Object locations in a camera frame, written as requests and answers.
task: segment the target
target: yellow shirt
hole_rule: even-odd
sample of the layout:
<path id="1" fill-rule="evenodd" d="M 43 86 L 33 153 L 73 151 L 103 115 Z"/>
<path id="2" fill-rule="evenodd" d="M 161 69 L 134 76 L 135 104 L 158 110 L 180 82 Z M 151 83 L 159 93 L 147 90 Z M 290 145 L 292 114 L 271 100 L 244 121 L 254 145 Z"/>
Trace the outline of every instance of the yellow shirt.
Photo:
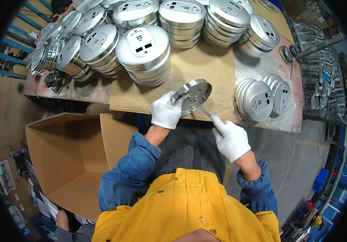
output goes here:
<path id="1" fill-rule="evenodd" d="M 101 213 L 91 241 L 170 242 L 200 228 L 221 242 L 280 241 L 272 211 L 253 214 L 214 173 L 182 168 L 159 176 L 133 207 Z"/>

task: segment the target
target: open cardboard box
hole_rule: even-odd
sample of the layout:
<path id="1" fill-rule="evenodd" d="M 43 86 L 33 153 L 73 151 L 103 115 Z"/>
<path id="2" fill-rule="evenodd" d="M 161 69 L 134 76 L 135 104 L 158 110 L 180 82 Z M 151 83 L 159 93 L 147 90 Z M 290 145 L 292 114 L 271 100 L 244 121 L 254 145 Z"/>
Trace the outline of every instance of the open cardboard box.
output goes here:
<path id="1" fill-rule="evenodd" d="M 44 195 L 96 221 L 100 179 L 127 154 L 135 132 L 136 114 L 125 112 L 62 113 L 28 124 L 28 148 Z"/>

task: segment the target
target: wire mesh basket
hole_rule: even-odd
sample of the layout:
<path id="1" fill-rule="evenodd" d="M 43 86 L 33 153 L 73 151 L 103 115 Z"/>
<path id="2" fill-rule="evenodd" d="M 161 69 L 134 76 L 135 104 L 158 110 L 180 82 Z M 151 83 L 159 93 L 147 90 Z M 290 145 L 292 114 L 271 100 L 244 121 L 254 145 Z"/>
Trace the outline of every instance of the wire mesh basket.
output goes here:
<path id="1" fill-rule="evenodd" d="M 330 38 L 319 27 L 286 18 L 299 51 Z M 306 119 L 345 123 L 345 84 L 335 49 L 327 47 L 298 60 L 303 87 L 302 116 Z"/>

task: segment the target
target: white glove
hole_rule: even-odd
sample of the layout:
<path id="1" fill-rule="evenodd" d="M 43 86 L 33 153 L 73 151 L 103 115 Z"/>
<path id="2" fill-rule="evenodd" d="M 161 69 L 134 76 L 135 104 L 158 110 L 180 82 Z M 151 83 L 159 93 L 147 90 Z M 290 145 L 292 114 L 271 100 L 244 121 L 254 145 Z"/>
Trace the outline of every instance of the white glove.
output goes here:
<path id="1" fill-rule="evenodd" d="M 171 97 L 175 94 L 174 91 L 164 94 L 161 98 L 152 103 L 151 123 L 163 128 L 175 129 L 176 124 L 182 115 L 182 105 L 188 94 L 180 97 L 176 102 L 171 104 Z"/>
<path id="2" fill-rule="evenodd" d="M 251 147 L 246 131 L 231 121 L 222 122 L 216 113 L 211 114 L 216 146 L 231 163 L 248 152 Z"/>

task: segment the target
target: wooden table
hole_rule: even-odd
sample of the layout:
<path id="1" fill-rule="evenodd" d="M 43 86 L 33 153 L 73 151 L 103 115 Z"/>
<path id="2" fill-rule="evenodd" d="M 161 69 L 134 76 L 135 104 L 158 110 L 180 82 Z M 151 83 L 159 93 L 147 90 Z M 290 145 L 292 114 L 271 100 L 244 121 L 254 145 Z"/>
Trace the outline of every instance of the wooden table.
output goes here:
<path id="1" fill-rule="evenodd" d="M 288 111 L 279 117 L 270 117 L 263 122 L 253 122 L 242 117 L 236 107 L 234 110 L 233 122 L 241 123 L 249 126 L 268 128 L 291 133 L 300 133 L 302 124 L 302 80 L 300 66 L 296 61 L 291 66 L 285 64 L 279 54 L 278 48 L 280 45 L 289 46 L 292 44 L 291 33 L 285 23 L 281 12 L 276 9 L 274 12 L 263 9 L 263 6 L 254 5 L 254 11 L 268 18 L 273 25 L 279 30 L 280 44 L 274 50 L 260 59 L 251 59 L 235 52 L 235 83 L 251 77 L 256 80 L 261 80 L 263 75 L 267 73 L 279 74 L 285 81 L 289 83 L 292 89 L 292 104 Z M 37 96 L 44 98 L 56 99 L 71 99 L 77 101 L 85 101 L 89 103 L 110 103 L 110 91 L 112 88 L 112 80 L 107 79 L 95 73 L 89 81 L 76 82 L 71 80 L 66 83 L 62 91 L 55 94 L 50 88 L 46 88 L 44 76 L 27 75 L 24 94 L 29 96 Z"/>

